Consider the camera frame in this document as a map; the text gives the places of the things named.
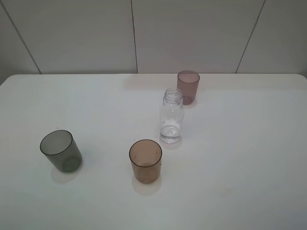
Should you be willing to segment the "clear plastic water bottle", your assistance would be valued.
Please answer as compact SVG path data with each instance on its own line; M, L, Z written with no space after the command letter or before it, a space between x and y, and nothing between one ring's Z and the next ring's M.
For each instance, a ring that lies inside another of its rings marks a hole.
M160 139L166 144L177 143L184 118L183 96L179 89L167 89L160 106Z

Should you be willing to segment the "brown translucent plastic cup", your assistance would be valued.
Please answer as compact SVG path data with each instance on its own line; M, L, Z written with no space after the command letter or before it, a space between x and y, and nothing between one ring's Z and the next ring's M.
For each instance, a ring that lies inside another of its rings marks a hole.
M135 142L129 150L134 177L142 184L155 182L161 172L162 148L151 139Z

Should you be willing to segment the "pink translucent plastic cup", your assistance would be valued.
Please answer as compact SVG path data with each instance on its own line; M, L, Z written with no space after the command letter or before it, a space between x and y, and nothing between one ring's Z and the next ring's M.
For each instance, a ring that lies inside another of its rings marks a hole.
M177 75L177 88L182 93L184 105L190 105L194 102L199 81L199 74L191 70L181 71Z

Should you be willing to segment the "grey translucent plastic cup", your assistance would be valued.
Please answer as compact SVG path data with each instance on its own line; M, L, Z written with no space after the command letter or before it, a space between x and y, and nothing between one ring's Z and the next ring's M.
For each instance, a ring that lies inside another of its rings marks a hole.
M78 170L83 161L72 134L67 130L46 135L40 143L40 151L62 173Z

